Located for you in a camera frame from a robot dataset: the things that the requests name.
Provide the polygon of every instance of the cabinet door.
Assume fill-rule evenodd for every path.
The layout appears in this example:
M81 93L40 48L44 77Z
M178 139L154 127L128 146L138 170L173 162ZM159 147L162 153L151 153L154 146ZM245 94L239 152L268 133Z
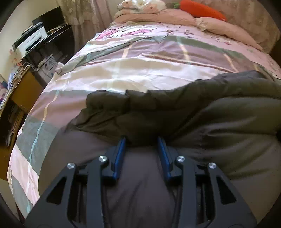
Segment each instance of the cabinet door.
M11 99L25 113L29 113L42 91L43 87L37 82L31 71L28 70L13 91Z

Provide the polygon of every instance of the sheer curtain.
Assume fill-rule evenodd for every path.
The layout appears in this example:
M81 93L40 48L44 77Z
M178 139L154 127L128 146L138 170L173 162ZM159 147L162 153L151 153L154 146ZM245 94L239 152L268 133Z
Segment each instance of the sheer curtain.
M75 53L112 22L106 0L62 0L60 7L72 25Z

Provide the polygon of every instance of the metal bolt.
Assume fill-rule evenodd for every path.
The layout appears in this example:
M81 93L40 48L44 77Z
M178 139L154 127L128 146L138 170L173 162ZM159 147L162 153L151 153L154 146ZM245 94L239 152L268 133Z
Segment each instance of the metal bolt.
M67 168L73 169L75 167L75 164L73 162L70 162L67 164Z
M211 162L211 163L209 163L209 167L210 167L211 169L215 169L215 168L217 168L217 164Z
M184 156L178 156L178 157L176 158L176 160L177 160L178 162L184 162L184 161L185 161L185 157L184 157Z
M101 161L101 162L105 162L106 160L107 160L107 157L104 155L99 157L99 161Z

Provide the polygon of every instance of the carrot-shaped pillow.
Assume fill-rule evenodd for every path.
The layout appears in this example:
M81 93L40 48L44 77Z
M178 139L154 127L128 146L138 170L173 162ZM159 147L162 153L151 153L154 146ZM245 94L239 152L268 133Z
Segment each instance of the carrot-shaped pillow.
M219 20L226 21L226 17L219 11L191 0L182 0L180 3L175 3L174 9L184 10L190 13L193 17L213 17Z

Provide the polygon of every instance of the striped blanket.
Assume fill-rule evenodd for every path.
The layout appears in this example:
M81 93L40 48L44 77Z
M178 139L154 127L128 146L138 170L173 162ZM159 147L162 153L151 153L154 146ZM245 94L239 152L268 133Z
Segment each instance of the striped blanket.
M38 178L52 140L85 107L92 91L168 90L246 70L281 79L268 54L227 37L181 25L112 24L68 63L58 64L18 133L7 177L23 216L40 197Z

